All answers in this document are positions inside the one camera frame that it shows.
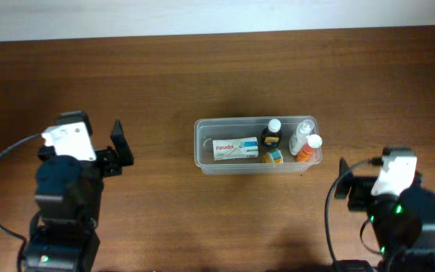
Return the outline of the orange Redoxon tube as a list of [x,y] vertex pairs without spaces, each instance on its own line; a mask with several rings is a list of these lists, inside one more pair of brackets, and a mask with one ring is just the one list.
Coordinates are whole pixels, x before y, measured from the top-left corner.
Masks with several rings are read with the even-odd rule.
[[302,147],[296,156],[297,162],[306,162],[315,152],[316,149],[322,146],[322,138],[317,134],[312,134],[307,137],[306,144]]

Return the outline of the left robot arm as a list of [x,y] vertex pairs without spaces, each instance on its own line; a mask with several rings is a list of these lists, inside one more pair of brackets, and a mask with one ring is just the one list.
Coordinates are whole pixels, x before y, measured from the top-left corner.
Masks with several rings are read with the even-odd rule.
[[26,271],[90,271],[100,245],[97,236],[104,178],[133,165],[122,124],[110,133],[113,145],[95,150],[85,121],[46,128],[35,179],[39,207],[24,250]]

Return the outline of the white nasal spray bottle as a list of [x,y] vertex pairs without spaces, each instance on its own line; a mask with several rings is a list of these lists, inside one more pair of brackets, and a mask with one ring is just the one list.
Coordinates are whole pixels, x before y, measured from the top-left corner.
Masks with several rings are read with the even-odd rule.
[[315,124],[311,119],[305,119],[298,124],[288,143],[291,155],[296,156],[301,151],[314,127]]

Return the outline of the white Panadol box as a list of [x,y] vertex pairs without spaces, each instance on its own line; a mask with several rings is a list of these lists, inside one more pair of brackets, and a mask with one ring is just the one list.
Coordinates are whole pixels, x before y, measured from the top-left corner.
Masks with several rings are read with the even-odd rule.
[[213,140],[214,160],[250,159],[259,155],[258,139],[240,138],[228,140]]

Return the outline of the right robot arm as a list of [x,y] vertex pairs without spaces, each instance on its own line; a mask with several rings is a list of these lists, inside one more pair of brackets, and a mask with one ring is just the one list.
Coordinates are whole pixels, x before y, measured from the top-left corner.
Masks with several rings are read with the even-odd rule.
[[[435,271],[435,193],[423,188],[414,155],[392,153],[348,165],[325,198],[325,237],[334,271]],[[351,212],[364,212],[372,226],[381,262],[338,260],[330,233],[332,199],[347,199]]]

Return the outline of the small gold lid jar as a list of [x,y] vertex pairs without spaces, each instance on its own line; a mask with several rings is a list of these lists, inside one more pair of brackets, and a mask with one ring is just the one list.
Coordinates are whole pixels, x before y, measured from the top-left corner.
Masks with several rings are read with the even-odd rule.
[[270,164],[281,164],[284,163],[283,155],[281,150],[274,149],[269,152],[266,152],[261,157],[262,163],[270,163]]

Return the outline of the dark bottle white cap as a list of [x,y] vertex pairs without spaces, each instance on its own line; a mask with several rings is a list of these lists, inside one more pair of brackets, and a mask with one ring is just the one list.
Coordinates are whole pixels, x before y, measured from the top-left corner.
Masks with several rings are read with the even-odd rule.
[[278,147],[282,139],[281,122],[278,119],[271,119],[267,127],[262,131],[261,143],[265,147]]

